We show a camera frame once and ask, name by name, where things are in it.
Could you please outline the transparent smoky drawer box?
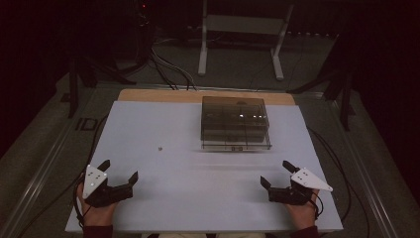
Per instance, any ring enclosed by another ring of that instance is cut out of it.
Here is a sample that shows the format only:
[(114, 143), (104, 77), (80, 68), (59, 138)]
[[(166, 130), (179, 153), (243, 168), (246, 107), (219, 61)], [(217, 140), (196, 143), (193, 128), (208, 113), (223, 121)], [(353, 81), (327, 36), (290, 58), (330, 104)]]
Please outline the transparent smoky drawer box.
[(201, 144), (204, 150), (269, 150), (269, 121), (262, 98), (204, 96)]

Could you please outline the aluminium floor rail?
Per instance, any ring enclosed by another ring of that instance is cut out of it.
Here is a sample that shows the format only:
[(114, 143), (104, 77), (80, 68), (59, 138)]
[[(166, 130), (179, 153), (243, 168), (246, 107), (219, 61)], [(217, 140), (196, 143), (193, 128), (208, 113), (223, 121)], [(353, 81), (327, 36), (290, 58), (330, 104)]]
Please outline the aluminium floor rail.
[(420, 206), (414, 199), (362, 102), (354, 99), (346, 131), (339, 105), (327, 101), (339, 135), (350, 151), (356, 170), (383, 238), (420, 238)]
[(93, 88), (79, 92), (72, 118), (54, 97), (0, 161), (0, 238), (16, 238), (45, 182), (88, 104)]

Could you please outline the person's right hand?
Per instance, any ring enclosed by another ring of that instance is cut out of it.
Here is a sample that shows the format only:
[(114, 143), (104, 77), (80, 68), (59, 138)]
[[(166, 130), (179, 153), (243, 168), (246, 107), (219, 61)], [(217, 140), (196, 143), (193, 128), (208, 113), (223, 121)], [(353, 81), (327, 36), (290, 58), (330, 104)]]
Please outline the person's right hand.
[(315, 225), (317, 207), (316, 199), (319, 193), (318, 189), (313, 189), (311, 200), (304, 205), (285, 204), (285, 207), (297, 230), (306, 229)]

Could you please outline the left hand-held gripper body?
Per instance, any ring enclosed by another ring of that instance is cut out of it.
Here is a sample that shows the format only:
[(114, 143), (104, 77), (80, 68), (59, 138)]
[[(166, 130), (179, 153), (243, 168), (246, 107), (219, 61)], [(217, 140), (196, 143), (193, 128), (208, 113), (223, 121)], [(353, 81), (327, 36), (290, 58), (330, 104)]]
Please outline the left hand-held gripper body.
[(98, 167), (95, 168), (91, 165), (86, 167), (82, 197), (88, 205), (96, 208), (105, 207), (132, 196), (133, 186), (128, 182), (110, 186), (106, 172), (101, 172)]

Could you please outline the black tripod stand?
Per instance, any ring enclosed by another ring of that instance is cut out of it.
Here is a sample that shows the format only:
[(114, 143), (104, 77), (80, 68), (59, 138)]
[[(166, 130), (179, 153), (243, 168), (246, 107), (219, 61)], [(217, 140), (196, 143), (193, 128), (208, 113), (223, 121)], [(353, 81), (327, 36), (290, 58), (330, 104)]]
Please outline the black tripod stand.
[(322, 95), (326, 100), (336, 100), (339, 95), (342, 96), (339, 119), (344, 129), (349, 131), (349, 115), (351, 109), (350, 99), (354, 71), (354, 67), (333, 69), (329, 72), (318, 75), (315, 79), (297, 88), (288, 89), (287, 93), (300, 94), (315, 87), (316, 85), (329, 82)]
[(68, 117), (72, 118), (77, 109), (78, 109), (78, 72), (77, 72), (77, 63), (81, 60), (85, 60), (88, 65), (93, 66), (96, 69), (99, 69), (100, 71), (104, 72), (108, 76), (110, 76), (115, 81), (126, 84), (126, 85), (135, 85), (136, 83), (134, 81), (128, 80), (123, 75), (121, 75), (116, 69), (112, 69), (111, 67), (100, 63), (98, 60), (93, 59), (89, 56), (70, 56), (68, 67), (69, 67), (69, 92), (68, 96), (66, 97), (67, 101), (69, 102), (69, 111), (68, 111)]

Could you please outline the person's left hand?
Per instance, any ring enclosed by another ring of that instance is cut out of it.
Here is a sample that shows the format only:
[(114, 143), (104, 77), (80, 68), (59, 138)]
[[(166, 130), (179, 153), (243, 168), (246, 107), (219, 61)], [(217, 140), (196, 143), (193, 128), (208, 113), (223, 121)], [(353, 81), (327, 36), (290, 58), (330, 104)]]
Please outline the person's left hand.
[(113, 217), (117, 203), (112, 203), (111, 205), (99, 208), (88, 205), (82, 197), (82, 183), (78, 185), (76, 193), (81, 204), (85, 226), (110, 226), (113, 224)]

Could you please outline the white metal stand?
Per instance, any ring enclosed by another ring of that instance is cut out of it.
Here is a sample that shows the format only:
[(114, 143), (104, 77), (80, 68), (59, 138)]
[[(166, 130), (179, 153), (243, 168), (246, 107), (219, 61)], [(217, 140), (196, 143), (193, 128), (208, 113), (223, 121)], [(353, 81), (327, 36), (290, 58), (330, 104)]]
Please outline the white metal stand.
[(284, 73), (280, 63), (279, 53), (285, 39), (289, 21), (294, 9), (292, 3), (287, 4), (287, 10), (282, 18), (257, 18), (243, 16), (214, 15), (208, 13), (208, 0), (202, 0), (202, 34), (201, 50), (198, 63), (198, 74), (206, 74), (207, 68), (207, 33), (248, 33), (277, 36), (276, 45), (270, 50), (271, 63), (275, 78), (284, 80)]

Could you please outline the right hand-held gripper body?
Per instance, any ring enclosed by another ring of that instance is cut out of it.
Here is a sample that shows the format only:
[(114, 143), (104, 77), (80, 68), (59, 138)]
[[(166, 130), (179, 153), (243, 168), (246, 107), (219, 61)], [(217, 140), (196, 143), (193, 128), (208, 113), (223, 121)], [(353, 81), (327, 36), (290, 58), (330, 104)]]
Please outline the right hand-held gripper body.
[(267, 184), (268, 200), (290, 205), (304, 205), (312, 198), (314, 189), (332, 191), (333, 188), (307, 169), (287, 168), (291, 172), (290, 186), (273, 187)]

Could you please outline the black device with red light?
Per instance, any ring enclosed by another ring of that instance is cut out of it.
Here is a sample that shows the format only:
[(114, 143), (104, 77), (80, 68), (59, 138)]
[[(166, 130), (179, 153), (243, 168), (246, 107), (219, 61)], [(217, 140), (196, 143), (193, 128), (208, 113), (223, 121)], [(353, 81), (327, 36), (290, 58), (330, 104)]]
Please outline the black device with red light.
[(151, 0), (133, 0), (137, 41), (136, 63), (143, 66), (150, 57), (155, 26)]

